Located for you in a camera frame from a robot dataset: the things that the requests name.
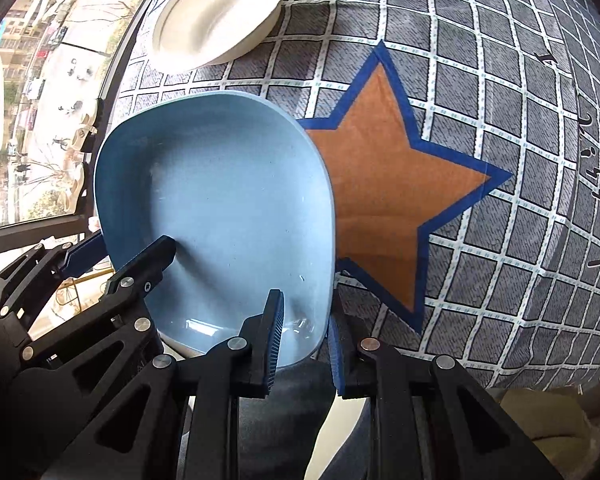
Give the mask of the light blue square plate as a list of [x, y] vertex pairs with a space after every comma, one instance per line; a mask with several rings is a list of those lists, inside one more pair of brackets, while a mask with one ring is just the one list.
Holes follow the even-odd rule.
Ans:
[[108, 134], [94, 191], [116, 268], [174, 239], [147, 305], [185, 352], [237, 335], [273, 289], [284, 295], [279, 365], [320, 345], [335, 274], [332, 186], [314, 143], [278, 106], [211, 91], [148, 108]]

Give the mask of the white paper bowl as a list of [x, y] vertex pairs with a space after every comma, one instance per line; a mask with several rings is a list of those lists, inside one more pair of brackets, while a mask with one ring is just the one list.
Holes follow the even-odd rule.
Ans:
[[257, 47], [283, 0], [166, 0], [152, 28], [150, 59], [166, 74], [228, 63]]

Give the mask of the grey checkered star tablecloth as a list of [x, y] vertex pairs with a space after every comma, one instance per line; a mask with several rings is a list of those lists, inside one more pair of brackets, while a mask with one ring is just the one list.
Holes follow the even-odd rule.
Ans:
[[166, 0], [114, 114], [262, 96], [321, 149], [337, 278], [367, 333], [483, 385], [600, 382], [600, 14], [592, 0], [282, 0], [242, 58], [165, 72]]

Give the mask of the black window frame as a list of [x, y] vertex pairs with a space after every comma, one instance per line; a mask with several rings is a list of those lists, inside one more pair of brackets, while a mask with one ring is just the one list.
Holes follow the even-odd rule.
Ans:
[[57, 200], [54, 202], [46, 198], [42, 200], [42, 216], [0, 226], [0, 254], [38, 244], [51, 236], [61, 238], [88, 231], [88, 219], [95, 214], [95, 158], [104, 143], [126, 66], [149, 3], [151, 0], [140, 0], [114, 51], [94, 105], [87, 113], [87, 121], [82, 120], [71, 135], [78, 144], [68, 148], [67, 153], [82, 157], [76, 166], [78, 177], [70, 180], [68, 174], [58, 174], [56, 179], [65, 187], [56, 192]]

